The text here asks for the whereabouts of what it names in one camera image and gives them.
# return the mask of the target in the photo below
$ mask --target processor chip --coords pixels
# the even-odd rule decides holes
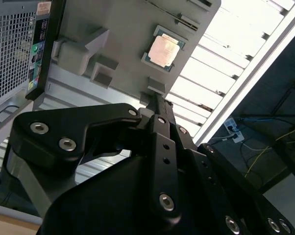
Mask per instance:
[[[141,62],[161,72],[169,73],[174,67],[175,58],[188,40],[160,25],[156,27],[153,36],[152,46],[143,54]]]
[[[172,65],[179,50],[178,41],[163,34],[162,36],[156,37],[148,56],[151,62],[165,68],[166,66]]]

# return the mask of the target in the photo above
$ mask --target metal bolt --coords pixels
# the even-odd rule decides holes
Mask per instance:
[[[279,220],[281,226],[289,233],[291,234],[291,230],[290,228],[288,227],[288,225],[285,223],[285,221],[283,221],[282,219]]]
[[[171,211],[174,209],[174,207],[175,207],[172,198],[169,197],[169,196],[166,195],[166,194],[161,194],[161,195],[159,196],[159,202],[160,202],[161,206],[162,206],[166,211],[169,211],[169,212],[171,212]]]
[[[166,123],[166,121],[165,121],[164,119],[162,119],[161,117],[159,117],[158,120],[159,120],[161,123],[163,123],[163,124]]]
[[[232,231],[233,234],[238,235],[240,233],[240,228],[238,224],[229,216],[226,216],[226,225]]]
[[[49,127],[42,122],[34,122],[30,125],[32,132],[43,135],[49,131]]]
[[[214,153],[214,149],[212,149],[211,146],[206,146],[207,150],[210,151],[211,153]]]
[[[132,110],[132,109],[129,109],[129,113],[133,116],[136,116],[137,115],[137,112]]]
[[[62,149],[68,152],[74,151],[74,149],[77,146],[75,142],[69,138],[62,138],[58,144],[59,144],[59,147],[61,147]]]
[[[181,131],[183,134],[187,134],[187,130],[183,128],[182,126],[179,127],[179,131]]]
[[[268,222],[269,222],[269,225],[270,227],[277,233],[280,233],[280,228],[278,227],[278,225],[271,219],[271,218],[268,218],[267,219]]]

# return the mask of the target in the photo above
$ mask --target power outlet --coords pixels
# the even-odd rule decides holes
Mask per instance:
[[[245,138],[242,134],[241,131],[238,131],[238,128],[237,128],[237,124],[235,122],[235,119],[233,119],[232,117],[227,119],[225,122],[224,122],[224,126],[226,127],[226,130],[228,131],[229,134],[237,134],[237,138],[232,138],[233,141],[235,143],[239,143],[241,141],[243,141]],[[232,132],[228,129],[229,126],[232,126],[232,130],[235,131],[235,132]]]

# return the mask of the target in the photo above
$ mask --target ventilated panel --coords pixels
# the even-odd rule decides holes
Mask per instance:
[[[35,12],[0,16],[0,98],[28,79]]]

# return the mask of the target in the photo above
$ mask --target wall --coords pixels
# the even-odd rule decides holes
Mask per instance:
[[[288,176],[264,196],[292,223],[295,228],[295,177]]]

